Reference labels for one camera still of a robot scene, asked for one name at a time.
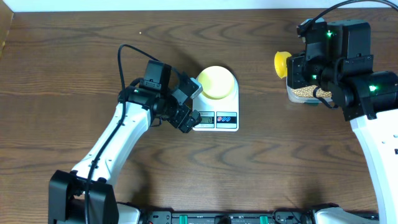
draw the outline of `white wall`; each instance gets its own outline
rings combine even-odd
[[[342,0],[4,0],[14,12],[327,8]],[[359,2],[348,7],[385,7]]]

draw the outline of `clear plastic container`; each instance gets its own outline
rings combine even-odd
[[[299,97],[296,94],[293,93],[293,90],[291,87],[287,85],[287,78],[286,78],[286,90],[287,90],[287,95],[289,96],[289,100],[293,103],[321,103],[320,100],[314,98],[314,97]],[[324,98],[327,102],[331,102],[331,98]]]

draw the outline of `wood grain surface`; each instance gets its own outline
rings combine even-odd
[[[240,130],[150,128],[116,186],[119,201],[174,210],[306,208],[334,202],[377,211],[366,161],[341,110],[291,103],[277,51],[305,48],[296,25],[320,10],[18,13],[0,59],[0,223],[47,221],[48,183],[92,148],[119,92],[116,52],[135,45],[190,76],[234,72]],[[374,70],[398,71],[391,9],[340,9],[366,19]],[[123,51],[126,82],[147,59]]]

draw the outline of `green light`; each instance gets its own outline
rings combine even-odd
[[[374,91],[374,90],[377,90],[377,86],[369,86],[369,89],[371,90],[371,91]]]

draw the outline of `kitchen scale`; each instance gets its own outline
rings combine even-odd
[[[201,123],[195,131],[237,131],[239,129],[239,87],[234,75],[226,68],[212,66],[198,78],[203,91],[193,99]]]

